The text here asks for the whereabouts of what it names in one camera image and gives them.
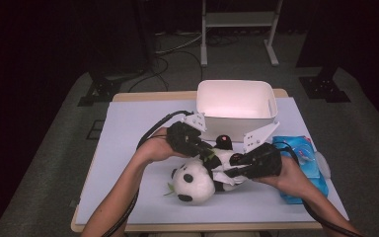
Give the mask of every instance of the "person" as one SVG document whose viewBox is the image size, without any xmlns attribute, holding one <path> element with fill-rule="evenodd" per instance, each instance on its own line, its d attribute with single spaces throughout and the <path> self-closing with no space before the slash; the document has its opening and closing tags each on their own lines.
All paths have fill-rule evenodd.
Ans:
<svg viewBox="0 0 379 237">
<path fill-rule="evenodd" d="M 171 156 L 186 158 L 185 155 L 171 148 L 166 140 L 166 134 L 165 127 L 159 128 L 135 151 L 113 188 L 91 215 L 81 236 L 103 236 L 121 219 L 132 202 L 134 194 L 138 191 L 144 170 L 148 165 L 166 160 Z M 303 198 L 324 219 L 348 231 L 359 233 L 307 179 L 292 158 L 282 156 L 281 159 L 282 169 L 279 176 L 257 178 L 254 181 L 271 185 L 288 195 Z M 123 236 L 125 225 L 126 221 L 112 236 Z M 343 236 L 325 226 L 323 230 L 328 236 Z"/>
</svg>

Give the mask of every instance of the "stuffed panda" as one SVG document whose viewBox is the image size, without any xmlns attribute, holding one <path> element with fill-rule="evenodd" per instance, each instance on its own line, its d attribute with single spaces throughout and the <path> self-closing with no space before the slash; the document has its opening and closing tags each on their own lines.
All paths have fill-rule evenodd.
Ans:
<svg viewBox="0 0 379 237">
<path fill-rule="evenodd" d="M 212 157 L 196 156 L 173 171 L 172 186 L 179 200 L 201 204 L 210 199 L 215 192 L 232 191 L 248 180 L 244 176 L 229 175 L 226 172 L 244 167 L 230 165 L 231 159 L 238 159 L 242 154 L 233 151 L 229 136 L 218 136 L 212 151 Z"/>
</svg>

